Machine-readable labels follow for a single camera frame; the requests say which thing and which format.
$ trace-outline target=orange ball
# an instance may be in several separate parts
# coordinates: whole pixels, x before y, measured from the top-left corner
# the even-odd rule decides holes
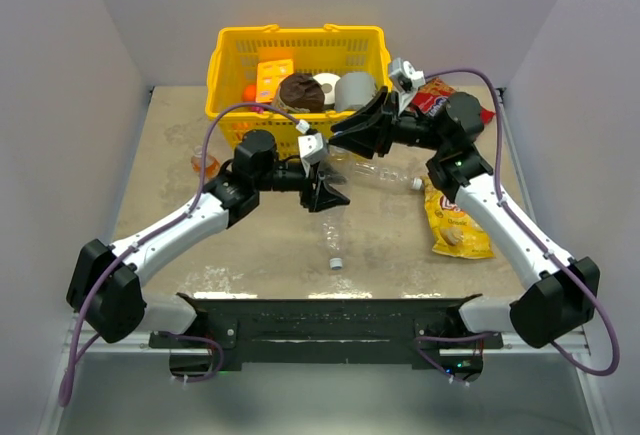
[[[252,83],[251,85],[247,85],[242,92],[242,101],[243,102],[255,102],[256,101],[256,85]]]

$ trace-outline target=red chip bag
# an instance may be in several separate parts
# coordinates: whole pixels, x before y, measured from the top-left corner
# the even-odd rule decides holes
[[[447,99],[456,91],[439,78],[433,78],[420,88],[412,103],[428,116],[433,116]],[[482,122],[486,125],[496,114],[482,109]]]

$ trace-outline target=gray floor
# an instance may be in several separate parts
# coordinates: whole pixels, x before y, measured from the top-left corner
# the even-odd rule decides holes
[[[403,366],[247,365],[183,390],[166,355],[86,358],[60,435],[594,433],[557,355],[487,356],[467,389]]]

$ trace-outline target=chip bag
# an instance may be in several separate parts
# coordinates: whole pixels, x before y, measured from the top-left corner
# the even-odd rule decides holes
[[[491,239],[480,225],[433,185],[425,186],[424,208],[435,239],[433,251],[472,260],[493,258]]]
[[[432,78],[426,85],[420,87],[416,96],[413,97],[411,103],[418,107],[420,111],[432,117],[444,105],[447,99],[456,93],[453,87],[450,87],[439,78]],[[486,108],[482,108],[482,122],[486,125],[495,116],[495,113]]]

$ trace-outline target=bottle cap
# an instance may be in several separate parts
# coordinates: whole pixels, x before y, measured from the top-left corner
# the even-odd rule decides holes
[[[422,183],[422,179],[421,178],[414,178],[411,181],[411,190],[422,190],[424,188],[424,183]]]
[[[342,259],[341,258],[332,258],[329,260],[329,267],[331,270],[341,270],[342,269]]]

